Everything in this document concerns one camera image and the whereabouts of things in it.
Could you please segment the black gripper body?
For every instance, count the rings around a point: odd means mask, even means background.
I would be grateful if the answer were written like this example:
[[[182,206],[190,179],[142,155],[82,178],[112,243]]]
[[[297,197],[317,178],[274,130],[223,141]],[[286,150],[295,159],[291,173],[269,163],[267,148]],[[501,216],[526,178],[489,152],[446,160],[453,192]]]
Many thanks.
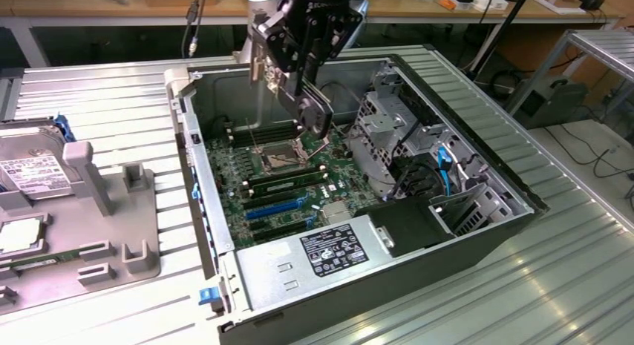
[[[309,13],[315,9],[326,9],[326,11],[339,13],[350,10],[351,0],[281,0],[278,11],[289,17],[295,12]]]

